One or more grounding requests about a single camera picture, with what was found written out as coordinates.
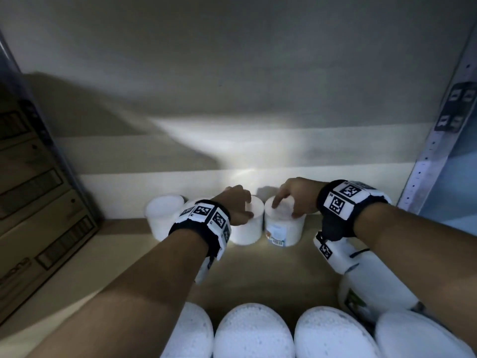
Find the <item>person's right arm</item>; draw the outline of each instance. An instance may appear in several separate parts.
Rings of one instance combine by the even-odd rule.
[[[295,217],[317,210],[325,182],[289,179],[274,200],[295,198]],[[477,237],[395,206],[375,203],[354,230],[438,319],[477,349]]]

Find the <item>wristband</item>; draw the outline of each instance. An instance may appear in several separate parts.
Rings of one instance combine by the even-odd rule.
[[[203,199],[179,215],[169,235],[180,228],[197,232],[209,246],[207,257],[219,260],[230,237],[230,214],[222,204]]]
[[[368,205],[376,202],[391,203],[391,199],[362,182],[339,179],[327,184],[316,199],[316,207],[323,215],[323,238],[338,241],[356,236],[356,218]]]

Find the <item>person's left arm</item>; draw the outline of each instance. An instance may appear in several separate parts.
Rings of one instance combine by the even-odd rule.
[[[250,192],[228,188],[213,200],[246,223]],[[161,355],[209,246],[178,229],[140,258],[29,355],[30,358],[120,358]]]

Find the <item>gray wall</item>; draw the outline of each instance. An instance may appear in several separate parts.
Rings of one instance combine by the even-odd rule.
[[[396,199],[476,15],[477,0],[0,0],[0,29],[109,217],[295,175]]]
[[[477,112],[462,131],[421,216],[477,235]]]

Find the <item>person's right hand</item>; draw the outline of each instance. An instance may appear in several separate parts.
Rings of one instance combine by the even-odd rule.
[[[291,215],[294,219],[303,216],[305,213],[314,213],[318,211],[316,208],[318,194],[326,184],[328,182],[313,181],[312,179],[304,179],[302,177],[288,179],[280,186],[271,207],[276,209],[281,200],[292,196],[295,199]]]

